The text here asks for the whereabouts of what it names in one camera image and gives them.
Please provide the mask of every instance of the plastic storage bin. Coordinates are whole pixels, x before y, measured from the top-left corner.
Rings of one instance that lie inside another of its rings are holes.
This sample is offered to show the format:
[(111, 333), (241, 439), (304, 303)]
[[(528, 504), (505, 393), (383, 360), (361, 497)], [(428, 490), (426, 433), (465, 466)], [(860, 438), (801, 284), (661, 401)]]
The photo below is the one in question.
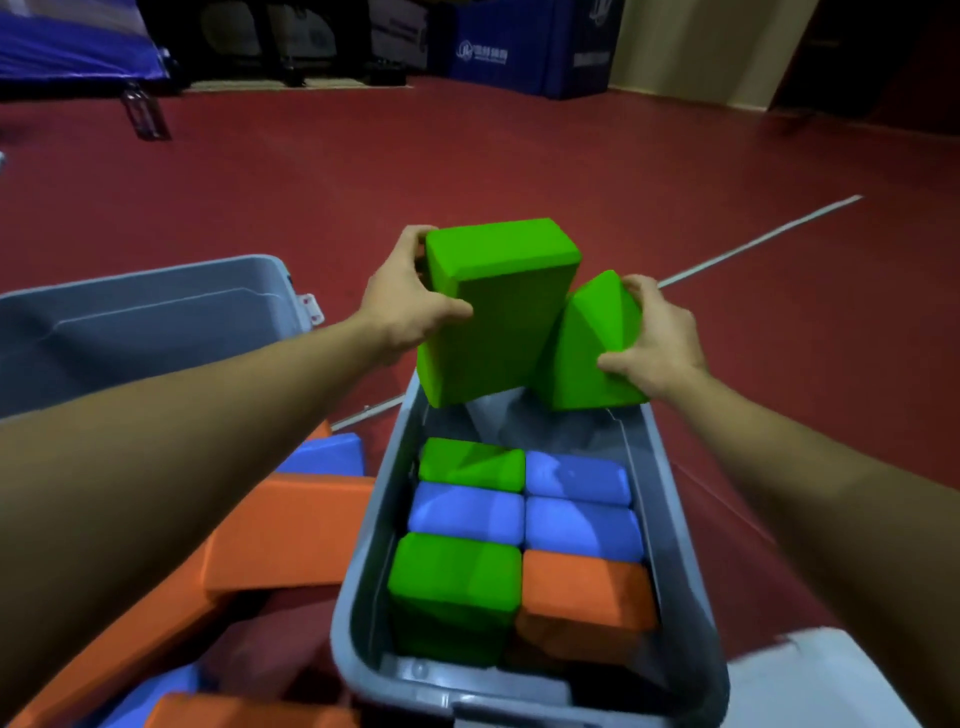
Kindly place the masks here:
[(0, 296), (0, 418), (209, 364), (323, 322), (271, 255)]
[(624, 0), (432, 6), (428, 67), (460, 81), (565, 99), (607, 89)]
[[(631, 667), (573, 666), (564, 677), (480, 669), (394, 653), (386, 579), (403, 535), (417, 458), (429, 436), (615, 460), (651, 558), (662, 628)], [(496, 726), (682, 725), (715, 728), (730, 697), (684, 512), (649, 405), (549, 413), (526, 390), (432, 409), (414, 375), (337, 601), (334, 660), (351, 690), (371, 701)]]

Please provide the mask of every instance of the red floor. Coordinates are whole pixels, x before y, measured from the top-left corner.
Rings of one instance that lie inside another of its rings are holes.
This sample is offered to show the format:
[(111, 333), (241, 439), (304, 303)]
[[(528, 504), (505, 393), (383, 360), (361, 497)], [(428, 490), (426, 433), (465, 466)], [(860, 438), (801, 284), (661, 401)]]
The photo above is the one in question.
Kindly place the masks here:
[[(349, 315), (407, 223), (550, 216), (601, 270), (658, 278), (851, 194), (865, 199), (668, 289), (713, 371), (947, 483), (960, 411), (960, 143), (622, 93), (554, 103), (473, 85), (0, 107), (0, 291), (225, 255), (281, 257)], [(337, 415), (403, 391), (411, 357)], [(672, 413), (658, 409), (731, 655), (831, 616)], [(392, 415), (365, 424), (379, 463)]]

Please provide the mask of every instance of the white floor line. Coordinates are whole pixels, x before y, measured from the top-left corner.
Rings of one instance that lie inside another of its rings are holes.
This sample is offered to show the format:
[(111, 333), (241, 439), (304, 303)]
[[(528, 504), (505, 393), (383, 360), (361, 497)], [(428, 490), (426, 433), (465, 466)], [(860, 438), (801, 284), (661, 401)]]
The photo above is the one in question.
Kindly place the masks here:
[(678, 273), (676, 276), (671, 276), (668, 279), (664, 279), (660, 281), (660, 288), (662, 288), (665, 285), (672, 285), (673, 283), (676, 283), (683, 279), (688, 279), (694, 273), (700, 273), (701, 271), (705, 271), (707, 268), (710, 268), (716, 265), (717, 263), (722, 263), (724, 260), (727, 260), (728, 258), (732, 258), (734, 255), (740, 255), (744, 251), (749, 251), (751, 248), (755, 248), (760, 243), (765, 243), (767, 240), (769, 240), (772, 237), (777, 237), (781, 233), (793, 230), (794, 228), (797, 228), (800, 225), (804, 225), (805, 223), (808, 223), (812, 220), (816, 220), (818, 217), (823, 217), (824, 215), (830, 212), (833, 212), (834, 210), (840, 209), (841, 207), (852, 205), (857, 200), (862, 200), (862, 199), (863, 199), (863, 195), (853, 195), (851, 197), (848, 197), (846, 200), (841, 200), (840, 202), (833, 203), (832, 205), (827, 205), (826, 207), (821, 207), (818, 210), (814, 210), (808, 215), (799, 217), (796, 220), (793, 220), (787, 223), (786, 225), (781, 225), (779, 228), (776, 228), (774, 230), (771, 230), (761, 235), (756, 240), (751, 240), (746, 245), (741, 245), (739, 248), (734, 248), (733, 250), (727, 251), (722, 255), (718, 255), (717, 257), (712, 257), (710, 260), (705, 260), (703, 263), (700, 263), (699, 265), (695, 265), (692, 268), (687, 268), (685, 271)]
[[(848, 197), (846, 200), (841, 200), (840, 202), (833, 203), (832, 205), (827, 205), (826, 207), (821, 207), (818, 210), (814, 210), (808, 215), (799, 217), (796, 220), (793, 220), (787, 223), (786, 225), (781, 225), (779, 228), (776, 228), (775, 230), (771, 230), (770, 232), (767, 232), (766, 234), (761, 235), (756, 240), (751, 240), (746, 245), (741, 245), (739, 248), (734, 248), (733, 250), (728, 251), (722, 255), (718, 255), (717, 257), (712, 257), (710, 260), (700, 263), (700, 265), (695, 265), (692, 268), (686, 269), (682, 273), (678, 273), (676, 276), (671, 276), (668, 279), (662, 280), (660, 282), (660, 288), (662, 288), (665, 285), (670, 285), (671, 283), (676, 283), (678, 280), (688, 279), (694, 273), (700, 273), (700, 271), (704, 271), (707, 268), (716, 265), (717, 263), (721, 263), (727, 258), (731, 258), (734, 255), (739, 255), (744, 251), (749, 251), (751, 248), (755, 248), (760, 243), (765, 243), (767, 240), (769, 240), (772, 237), (777, 237), (777, 235), (780, 235), (783, 232), (793, 230), (794, 228), (800, 225), (803, 225), (804, 223), (808, 223), (811, 220), (816, 220), (818, 217), (821, 217), (830, 212), (833, 212), (836, 209), (840, 209), (841, 207), (852, 205), (857, 200), (862, 200), (862, 199), (863, 199), (863, 195), (853, 195), (852, 197)], [(376, 417), (380, 413), (386, 412), (388, 409), (399, 407), (401, 404), (403, 404), (403, 395), (394, 397), (391, 400), (382, 401), (380, 404), (374, 404), (373, 406), (364, 407), (363, 412), (357, 412), (355, 415), (350, 415), (349, 417), (346, 417), (343, 420), (340, 420), (339, 422), (333, 423), (333, 425), (330, 426), (330, 429), (333, 430), (334, 432), (337, 432), (338, 430), (344, 429), (346, 427), (350, 427), (352, 425), (356, 425), (357, 423), (362, 423), (364, 420), (368, 420), (371, 417)]]

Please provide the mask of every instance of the white box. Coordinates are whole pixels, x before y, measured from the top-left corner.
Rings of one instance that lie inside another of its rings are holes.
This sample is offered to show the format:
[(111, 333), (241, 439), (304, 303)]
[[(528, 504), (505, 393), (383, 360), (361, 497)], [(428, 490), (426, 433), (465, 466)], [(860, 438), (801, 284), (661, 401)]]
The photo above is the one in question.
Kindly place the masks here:
[(410, 0), (370, 0), (373, 54), (426, 68), (427, 8)]

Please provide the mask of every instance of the blue foam block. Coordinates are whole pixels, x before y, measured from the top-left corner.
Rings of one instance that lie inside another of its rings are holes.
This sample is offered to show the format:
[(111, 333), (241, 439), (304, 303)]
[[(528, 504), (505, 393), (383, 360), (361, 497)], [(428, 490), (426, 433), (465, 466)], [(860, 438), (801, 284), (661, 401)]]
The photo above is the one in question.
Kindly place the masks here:
[(608, 505), (630, 505), (627, 472), (612, 460), (527, 452), (528, 496), (559, 497)]
[(520, 546), (523, 506), (519, 493), (423, 481), (414, 493), (407, 527), (418, 533)]
[(363, 475), (363, 444), (353, 432), (310, 440), (295, 449), (276, 471), (308, 475)]
[(142, 728), (156, 703), (169, 692), (200, 692), (208, 687), (196, 665), (178, 667), (145, 680), (107, 716), (100, 728)]
[(641, 561), (643, 538), (629, 508), (552, 497), (527, 498), (527, 548)]

